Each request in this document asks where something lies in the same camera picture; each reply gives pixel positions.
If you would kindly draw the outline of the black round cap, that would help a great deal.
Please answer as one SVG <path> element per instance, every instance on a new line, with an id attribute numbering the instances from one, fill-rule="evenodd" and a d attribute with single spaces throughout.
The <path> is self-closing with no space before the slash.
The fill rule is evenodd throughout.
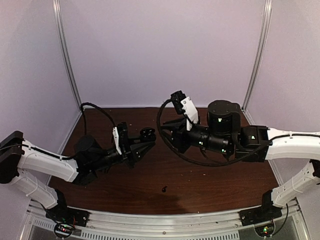
<path id="1" fill-rule="evenodd" d="M 140 130 L 140 140 L 142 142 L 151 142 L 156 140 L 156 130 L 152 127 L 145 127 Z"/>

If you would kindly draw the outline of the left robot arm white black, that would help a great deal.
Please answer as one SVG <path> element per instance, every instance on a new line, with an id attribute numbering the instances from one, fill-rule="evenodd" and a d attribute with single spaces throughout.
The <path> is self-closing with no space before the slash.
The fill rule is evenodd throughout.
<path id="1" fill-rule="evenodd" d="M 73 156 L 63 156 L 37 147 L 25 140 L 21 131 L 14 131 L 0 143 L 0 182 L 15 185 L 26 196 L 41 203 L 61 222 L 72 218 L 64 194 L 46 186 L 30 170 L 60 178 L 78 186 L 92 183 L 97 172 L 112 166 L 135 163 L 155 146 L 155 129 L 146 127 L 139 136 L 130 137 L 125 122 L 112 129 L 113 146 L 103 149 L 91 135 L 84 135 L 75 144 Z"/>

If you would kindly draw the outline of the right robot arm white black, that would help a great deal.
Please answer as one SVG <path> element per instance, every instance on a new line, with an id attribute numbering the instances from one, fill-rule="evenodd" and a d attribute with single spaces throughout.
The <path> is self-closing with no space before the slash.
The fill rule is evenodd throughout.
<path id="1" fill-rule="evenodd" d="M 265 162 L 274 159 L 307 159 L 306 165 L 284 184 L 267 191 L 256 210 L 259 220 L 268 220 L 276 210 L 320 182 L 320 135 L 317 132 L 284 131 L 263 125 L 241 125 L 241 107 L 228 100 L 215 100 L 207 107 L 206 125 L 200 123 L 198 111 L 189 97 L 171 98 L 178 119 L 161 122 L 157 113 L 157 130 L 163 142 L 188 163 L 201 162 L 185 156 L 190 147 L 222 154 L 224 167 L 238 162 Z"/>

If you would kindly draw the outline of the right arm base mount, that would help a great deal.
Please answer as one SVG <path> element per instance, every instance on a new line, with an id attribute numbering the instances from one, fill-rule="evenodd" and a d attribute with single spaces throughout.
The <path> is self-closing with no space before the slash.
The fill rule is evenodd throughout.
<path id="1" fill-rule="evenodd" d="M 255 207 L 250 209 L 241 210 L 239 218 L 242 226 L 256 225 L 259 223 L 271 221 L 282 216 L 282 208 L 271 207 Z"/>

